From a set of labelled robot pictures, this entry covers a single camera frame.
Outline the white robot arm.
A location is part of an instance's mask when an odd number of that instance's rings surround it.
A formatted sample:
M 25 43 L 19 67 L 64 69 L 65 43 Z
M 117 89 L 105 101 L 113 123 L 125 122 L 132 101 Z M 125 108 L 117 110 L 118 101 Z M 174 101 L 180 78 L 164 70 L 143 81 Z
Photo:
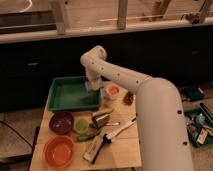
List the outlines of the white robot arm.
M 136 95 L 143 171 L 194 171 L 180 93 L 170 81 L 106 61 L 96 46 L 80 62 L 91 84 L 105 77 Z

